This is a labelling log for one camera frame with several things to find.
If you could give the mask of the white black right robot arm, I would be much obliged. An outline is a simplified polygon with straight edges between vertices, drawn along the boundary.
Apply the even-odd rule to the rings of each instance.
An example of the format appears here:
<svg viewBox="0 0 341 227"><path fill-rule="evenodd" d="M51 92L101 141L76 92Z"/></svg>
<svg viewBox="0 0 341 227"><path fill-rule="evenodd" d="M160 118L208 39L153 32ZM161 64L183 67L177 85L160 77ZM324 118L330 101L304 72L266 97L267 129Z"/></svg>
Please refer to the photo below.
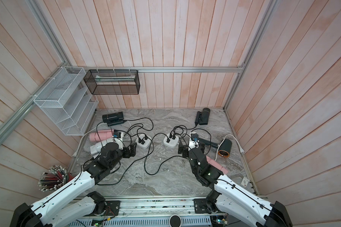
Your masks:
<svg viewBox="0 0 341 227"><path fill-rule="evenodd" d="M271 203L242 188L212 165L199 146L189 147L180 143L178 153L189 160L197 181L212 189L206 197L209 214L217 211L227 213L250 227L293 226L282 203Z"/></svg>

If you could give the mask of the pink hair dryer under arm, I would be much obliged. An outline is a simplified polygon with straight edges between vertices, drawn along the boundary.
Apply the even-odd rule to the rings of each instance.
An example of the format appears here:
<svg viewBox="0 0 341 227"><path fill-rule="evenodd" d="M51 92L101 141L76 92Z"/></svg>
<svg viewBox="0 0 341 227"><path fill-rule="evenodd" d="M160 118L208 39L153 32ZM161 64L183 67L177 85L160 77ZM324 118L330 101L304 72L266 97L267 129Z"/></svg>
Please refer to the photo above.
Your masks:
<svg viewBox="0 0 341 227"><path fill-rule="evenodd" d="M206 156L206 159L210 165L212 165L213 167L222 171L225 175L228 174L228 170L225 167L223 167L222 165L220 165L219 163L217 163L215 160L211 159L209 156Z"/></svg>

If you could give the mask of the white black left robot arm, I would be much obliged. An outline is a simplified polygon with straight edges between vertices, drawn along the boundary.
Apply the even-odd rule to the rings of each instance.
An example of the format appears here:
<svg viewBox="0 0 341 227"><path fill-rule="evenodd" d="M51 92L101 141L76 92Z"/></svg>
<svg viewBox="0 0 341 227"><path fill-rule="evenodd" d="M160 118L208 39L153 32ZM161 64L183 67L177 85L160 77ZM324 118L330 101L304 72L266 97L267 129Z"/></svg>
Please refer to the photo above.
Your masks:
<svg viewBox="0 0 341 227"><path fill-rule="evenodd" d="M107 214L106 200L96 191L89 193L75 204L69 203L107 177L121 159L134 157L136 147L136 143L124 148L120 148L120 145L115 142L107 143L101 148L100 154L91 160L73 180L31 205L23 203L17 207L10 226L64 227L89 214L97 216Z"/></svg>

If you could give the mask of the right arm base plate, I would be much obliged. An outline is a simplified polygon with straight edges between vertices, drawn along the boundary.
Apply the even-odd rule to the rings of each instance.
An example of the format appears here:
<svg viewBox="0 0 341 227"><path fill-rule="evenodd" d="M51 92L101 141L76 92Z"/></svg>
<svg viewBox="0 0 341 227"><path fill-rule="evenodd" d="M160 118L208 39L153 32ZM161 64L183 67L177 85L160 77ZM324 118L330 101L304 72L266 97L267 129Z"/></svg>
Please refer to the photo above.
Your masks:
<svg viewBox="0 0 341 227"><path fill-rule="evenodd" d="M213 190L206 198L194 199L194 211L196 214L212 214L218 213L220 210L216 206L216 202L221 193Z"/></svg>

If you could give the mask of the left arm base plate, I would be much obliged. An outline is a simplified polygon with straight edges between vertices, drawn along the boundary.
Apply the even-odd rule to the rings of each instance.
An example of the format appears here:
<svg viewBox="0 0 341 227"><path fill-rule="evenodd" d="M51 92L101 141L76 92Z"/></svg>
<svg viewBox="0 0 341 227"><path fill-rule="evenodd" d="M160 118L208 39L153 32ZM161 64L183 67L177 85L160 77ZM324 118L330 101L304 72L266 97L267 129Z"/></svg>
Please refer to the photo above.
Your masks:
<svg viewBox="0 0 341 227"><path fill-rule="evenodd" d="M86 212L86 215L94 215L94 216L117 216L120 210L119 200L106 200L100 193L93 191L87 194L85 199L90 200L90 205L93 208Z"/></svg>

